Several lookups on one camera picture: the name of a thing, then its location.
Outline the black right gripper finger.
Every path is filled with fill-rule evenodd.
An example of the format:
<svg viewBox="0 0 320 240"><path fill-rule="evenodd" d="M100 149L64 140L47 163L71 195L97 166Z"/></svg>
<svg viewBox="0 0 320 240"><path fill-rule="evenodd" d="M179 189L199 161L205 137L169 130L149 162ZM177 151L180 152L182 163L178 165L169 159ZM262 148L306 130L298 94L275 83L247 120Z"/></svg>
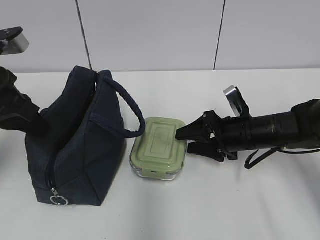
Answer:
<svg viewBox="0 0 320 240"><path fill-rule="evenodd" d="M204 118L201 116L189 125L176 130L175 138L180 141L208 142L211 133L205 125Z"/></svg>
<svg viewBox="0 0 320 240"><path fill-rule="evenodd" d="M218 147L219 144L215 139L211 140L209 143L195 141L188 144L187 153L210 158L222 163L225 160L225 155L218 151Z"/></svg>

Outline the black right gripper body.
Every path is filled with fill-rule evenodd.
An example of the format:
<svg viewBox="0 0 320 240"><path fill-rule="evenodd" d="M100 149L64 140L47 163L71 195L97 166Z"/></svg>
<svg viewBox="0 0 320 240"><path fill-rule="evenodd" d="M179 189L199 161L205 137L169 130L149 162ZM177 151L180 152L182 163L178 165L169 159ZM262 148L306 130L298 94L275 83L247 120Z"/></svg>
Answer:
<svg viewBox="0 0 320 240"><path fill-rule="evenodd" d="M218 151L229 160L237 160L238 152L250 150L250 117L219 117L215 111L203 113L207 130L219 144Z"/></svg>

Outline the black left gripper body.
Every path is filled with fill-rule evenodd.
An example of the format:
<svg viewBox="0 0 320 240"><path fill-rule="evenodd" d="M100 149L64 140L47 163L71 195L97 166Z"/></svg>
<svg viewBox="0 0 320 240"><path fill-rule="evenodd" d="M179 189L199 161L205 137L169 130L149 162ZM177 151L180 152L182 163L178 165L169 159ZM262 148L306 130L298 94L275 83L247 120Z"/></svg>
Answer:
<svg viewBox="0 0 320 240"><path fill-rule="evenodd" d="M26 131L27 108L39 108L16 88L17 79L11 71L0 68L0 128L3 130Z"/></svg>

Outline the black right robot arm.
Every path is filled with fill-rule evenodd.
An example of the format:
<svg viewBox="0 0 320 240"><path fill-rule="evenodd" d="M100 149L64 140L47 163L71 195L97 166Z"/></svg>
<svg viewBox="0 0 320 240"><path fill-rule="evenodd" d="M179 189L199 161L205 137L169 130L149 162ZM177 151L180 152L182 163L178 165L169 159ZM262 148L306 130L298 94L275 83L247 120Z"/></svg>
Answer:
<svg viewBox="0 0 320 240"><path fill-rule="evenodd" d="M189 141L187 153L218 162L237 160L238 153L260 149L267 152L253 160L250 155L247 169L270 155L286 149L302 149L311 153L320 148L320 101L312 99L298 104L289 112L251 117L219 117L206 111L191 124L176 131L175 138Z"/></svg>

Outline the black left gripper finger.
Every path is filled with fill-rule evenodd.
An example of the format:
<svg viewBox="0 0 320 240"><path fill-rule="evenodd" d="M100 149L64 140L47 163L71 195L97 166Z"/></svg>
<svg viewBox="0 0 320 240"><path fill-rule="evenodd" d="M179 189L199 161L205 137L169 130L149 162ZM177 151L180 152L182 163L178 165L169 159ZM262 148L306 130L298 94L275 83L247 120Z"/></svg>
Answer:
<svg viewBox="0 0 320 240"><path fill-rule="evenodd" d="M26 133L35 137L44 137L50 131L49 123L38 113L38 107L26 108Z"/></svg>

